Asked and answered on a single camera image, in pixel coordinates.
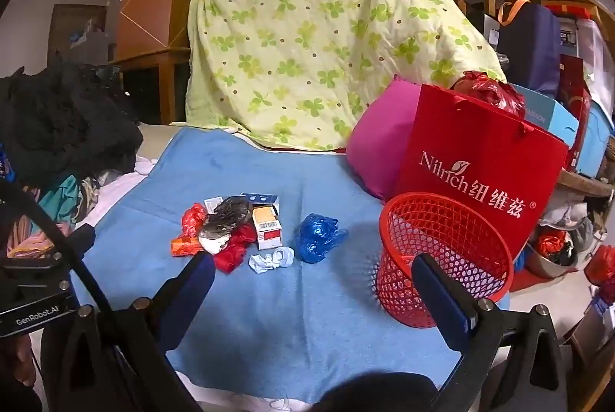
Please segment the person left hand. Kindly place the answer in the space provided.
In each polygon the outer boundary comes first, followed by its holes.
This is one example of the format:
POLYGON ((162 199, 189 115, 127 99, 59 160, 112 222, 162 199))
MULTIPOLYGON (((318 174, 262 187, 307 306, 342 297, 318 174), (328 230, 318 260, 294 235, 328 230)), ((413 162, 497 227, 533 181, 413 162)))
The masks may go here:
POLYGON ((33 387, 37 371, 33 363, 31 339, 20 335, 1 340, 1 374, 15 378, 27 387, 33 387))

